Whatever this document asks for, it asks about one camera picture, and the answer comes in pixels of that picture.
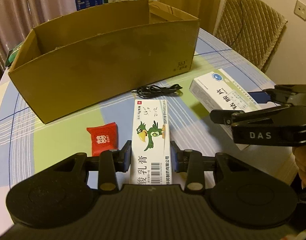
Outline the person's right hand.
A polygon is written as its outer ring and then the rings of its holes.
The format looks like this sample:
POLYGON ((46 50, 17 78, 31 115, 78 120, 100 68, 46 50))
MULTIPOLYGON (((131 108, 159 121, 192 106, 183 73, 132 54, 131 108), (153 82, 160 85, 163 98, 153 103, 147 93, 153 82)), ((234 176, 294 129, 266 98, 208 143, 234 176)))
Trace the person's right hand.
POLYGON ((301 179, 301 187, 306 188, 306 145, 293 147, 292 153, 295 157, 295 163, 299 168, 298 174, 301 179))

